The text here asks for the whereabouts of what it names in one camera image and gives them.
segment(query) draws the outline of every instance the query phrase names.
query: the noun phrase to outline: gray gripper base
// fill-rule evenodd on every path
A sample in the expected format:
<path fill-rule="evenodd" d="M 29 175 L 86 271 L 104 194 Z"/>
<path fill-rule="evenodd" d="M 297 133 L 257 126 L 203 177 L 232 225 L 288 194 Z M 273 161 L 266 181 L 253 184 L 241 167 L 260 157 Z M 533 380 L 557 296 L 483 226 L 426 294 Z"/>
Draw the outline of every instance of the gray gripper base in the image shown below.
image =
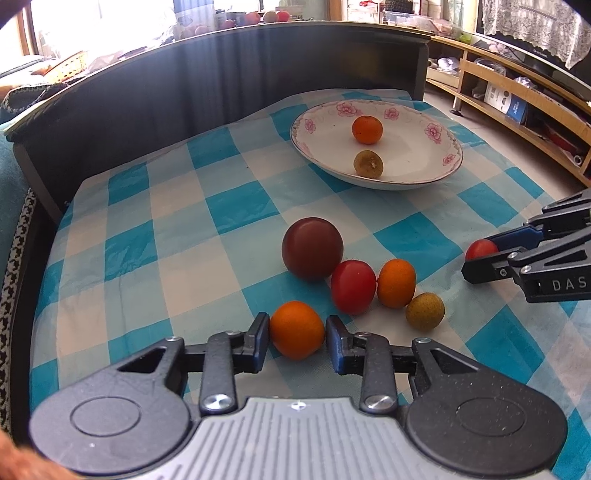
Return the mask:
<path fill-rule="evenodd" d="M 175 457 L 136 480 L 458 480 L 420 454 L 398 423 L 348 398 L 251 398 L 204 419 Z M 529 479 L 550 480 L 549 472 Z"/>

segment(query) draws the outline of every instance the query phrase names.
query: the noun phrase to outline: brown fruit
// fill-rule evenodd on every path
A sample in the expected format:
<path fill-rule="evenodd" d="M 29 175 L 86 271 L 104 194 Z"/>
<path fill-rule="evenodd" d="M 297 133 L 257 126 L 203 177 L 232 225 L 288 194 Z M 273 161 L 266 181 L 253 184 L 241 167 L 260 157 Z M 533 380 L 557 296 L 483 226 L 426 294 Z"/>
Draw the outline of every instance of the brown fruit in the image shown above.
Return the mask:
<path fill-rule="evenodd" d="M 443 300 L 434 293 L 421 293 L 407 306 L 407 322 L 417 330 L 428 332 L 441 323 L 445 317 Z"/>
<path fill-rule="evenodd" d="M 275 23 L 278 20 L 277 13 L 273 10 L 269 10 L 262 16 L 262 20 L 264 23 Z"/>
<path fill-rule="evenodd" d="M 384 162 L 376 152 L 362 150 L 353 161 L 355 173 L 366 179 L 378 179 L 384 173 Z"/>
<path fill-rule="evenodd" d="M 302 218 L 287 229 L 281 246 L 283 263 L 296 277 L 320 281 L 335 270 L 343 258 L 343 238 L 327 220 Z"/>

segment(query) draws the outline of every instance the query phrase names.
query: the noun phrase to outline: pink flower pattern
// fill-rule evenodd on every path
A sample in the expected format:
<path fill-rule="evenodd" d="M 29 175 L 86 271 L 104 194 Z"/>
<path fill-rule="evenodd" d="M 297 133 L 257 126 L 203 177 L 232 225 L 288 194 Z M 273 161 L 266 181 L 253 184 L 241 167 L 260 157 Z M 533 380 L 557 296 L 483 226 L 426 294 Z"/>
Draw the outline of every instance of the pink flower pattern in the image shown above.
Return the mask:
<path fill-rule="evenodd" d="M 428 124 L 425 133 L 429 139 L 433 140 L 437 145 L 441 143 L 441 126 L 437 124 Z"/>
<path fill-rule="evenodd" d="M 454 161 L 455 158 L 456 158 L 455 153 L 450 153 L 449 155 L 447 155 L 446 157 L 444 157 L 444 159 L 443 159 L 443 165 L 449 165 L 451 162 Z"/>
<path fill-rule="evenodd" d="M 386 108 L 384 111 L 384 118 L 386 120 L 398 120 L 400 116 L 400 112 L 396 110 L 394 107 Z"/>
<path fill-rule="evenodd" d="M 354 107 L 351 102 L 339 102 L 336 104 L 339 116 L 359 116 L 363 115 L 361 110 Z"/>
<path fill-rule="evenodd" d="M 314 124 L 314 121 L 313 120 L 310 120 L 309 118 L 307 118 L 306 120 L 304 120 L 304 127 L 311 134 L 314 133 L 314 131 L 316 130 L 316 125 Z"/>

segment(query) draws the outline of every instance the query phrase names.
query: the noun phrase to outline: tangerine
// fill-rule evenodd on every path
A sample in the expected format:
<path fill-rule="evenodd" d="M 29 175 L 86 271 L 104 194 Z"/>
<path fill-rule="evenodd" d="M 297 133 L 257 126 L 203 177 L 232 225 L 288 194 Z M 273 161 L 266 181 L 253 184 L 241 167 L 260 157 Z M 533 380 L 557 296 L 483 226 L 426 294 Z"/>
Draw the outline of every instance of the tangerine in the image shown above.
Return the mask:
<path fill-rule="evenodd" d="M 303 360 L 324 342 L 324 323 L 312 307 L 301 301 L 288 301 L 269 322 L 271 341 L 283 355 Z"/>
<path fill-rule="evenodd" d="M 365 145 L 376 143 L 382 138 L 384 127 L 382 122 L 371 115 L 362 115 L 355 119 L 351 127 L 355 140 Z"/>
<path fill-rule="evenodd" d="M 378 277 L 378 298 L 392 309 L 401 309 L 414 297 L 417 273 L 414 267 L 400 258 L 387 261 Z"/>

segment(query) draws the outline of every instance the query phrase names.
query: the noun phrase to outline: floor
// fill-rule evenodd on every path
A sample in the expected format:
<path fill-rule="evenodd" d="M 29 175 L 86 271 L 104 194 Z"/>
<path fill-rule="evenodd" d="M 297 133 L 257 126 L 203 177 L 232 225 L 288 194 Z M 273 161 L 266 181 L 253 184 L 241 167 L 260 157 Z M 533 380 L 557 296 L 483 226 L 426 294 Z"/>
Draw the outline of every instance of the floor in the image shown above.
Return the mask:
<path fill-rule="evenodd" d="M 450 93 L 427 84 L 425 102 L 481 137 L 492 148 L 511 160 L 551 197 L 561 199 L 584 189 L 584 185 L 556 161 L 479 110 L 464 104 L 464 117 L 449 113 L 453 98 Z"/>

